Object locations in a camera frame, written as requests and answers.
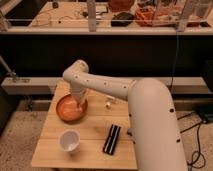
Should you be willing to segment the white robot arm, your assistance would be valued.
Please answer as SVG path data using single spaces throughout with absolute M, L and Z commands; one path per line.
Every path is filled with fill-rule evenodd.
M 63 79 L 77 99 L 89 88 L 128 102 L 138 171 L 188 171 L 174 102 L 163 82 L 93 75 L 83 60 L 69 66 Z

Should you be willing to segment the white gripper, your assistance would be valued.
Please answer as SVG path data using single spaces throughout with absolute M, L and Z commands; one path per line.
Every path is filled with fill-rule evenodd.
M 82 86 L 71 86 L 70 93 L 77 103 L 77 111 L 83 112 L 85 110 L 86 93 L 87 90 Z

